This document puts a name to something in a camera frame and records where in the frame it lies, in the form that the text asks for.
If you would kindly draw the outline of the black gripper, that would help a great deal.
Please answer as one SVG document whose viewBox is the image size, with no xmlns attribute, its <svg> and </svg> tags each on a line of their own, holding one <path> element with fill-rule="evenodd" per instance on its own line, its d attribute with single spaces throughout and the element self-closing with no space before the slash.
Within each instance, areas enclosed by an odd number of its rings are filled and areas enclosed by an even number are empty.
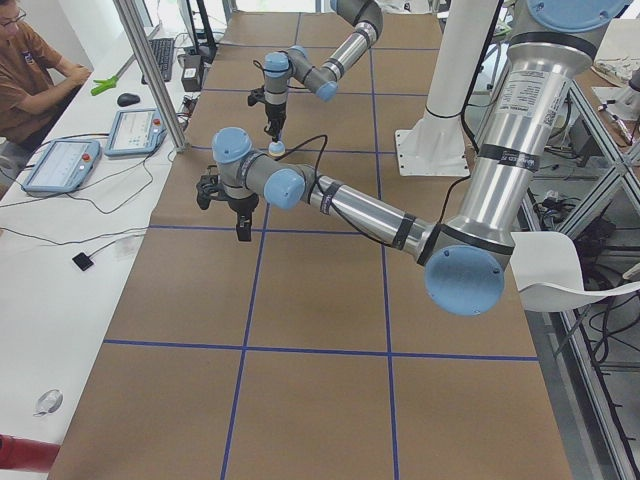
<svg viewBox="0 0 640 480">
<path fill-rule="evenodd" d="M 267 102 L 265 104 L 265 113 L 268 121 L 264 132 L 271 138 L 272 143 L 281 141 L 282 130 L 286 121 L 286 106 L 286 103 L 273 104 Z"/>
<path fill-rule="evenodd" d="M 236 213 L 236 235 L 240 242 L 252 241 L 252 214 L 259 205 L 259 196 L 251 194 L 248 197 L 228 201 L 230 208 Z"/>
</svg>

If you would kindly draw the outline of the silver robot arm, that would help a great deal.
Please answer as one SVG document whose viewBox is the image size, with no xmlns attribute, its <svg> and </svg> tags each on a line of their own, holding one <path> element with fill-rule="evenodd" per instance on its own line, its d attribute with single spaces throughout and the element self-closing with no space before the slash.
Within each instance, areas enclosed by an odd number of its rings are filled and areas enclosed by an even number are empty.
<svg viewBox="0 0 640 480">
<path fill-rule="evenodd" d="M 498 1 L 455 1 L 445 22 L 423 117 L 396 134 L 400 173 L 467 180 L 458 213 L 427 223 L 321 174 L 285 162 L 281 140 L 289 83 L 298 81 L 332 99 L 347 71 L 380 39 L 383 15 L 374 1 L 335 1 L 333 10 L 353 28 L 320 66 L 300 46 L 268 54 L 264 84 L 250 95 L 269 119 L 267 151 L 249 134 L 226 127 L 212 139 L 215 184 L 237 213 L 237 235 L 248 240 L 259 201 L 283 210 L 307 203 L 342 218 L 360 234 L 406 252 L 424 269 L 431 299 L 443 310 L 475 316 L 501 298 L 515 244 L 511 226 L 551 136 L 574 77 L 589 69 L 622 1 L 518 1 L 508 42 L 508 72 L 493 96 L 487 130 L 472 165 L 464 158 L 461 124 L 501 10 Z"/>
<path fill-rule="evenodd" d="M 270 137 L 268 150 L 274 156 L 285 153 L 282 132 L 290 81 L 296 80 L 324 102 L 332 100 L 338 91 L 338 82 L 382 34 L 383 14 L 377 2 L 332 1 L 330 5 L 352 31 L 322 64 L 314 64 L 304 47 L 293 45 L 266 54 L 264 62 L 258 65 L 263 74 L 263 85 L 250 92 L 248 104 L 264 105 L 267 117 L 264 131 Z"/>
</svg>

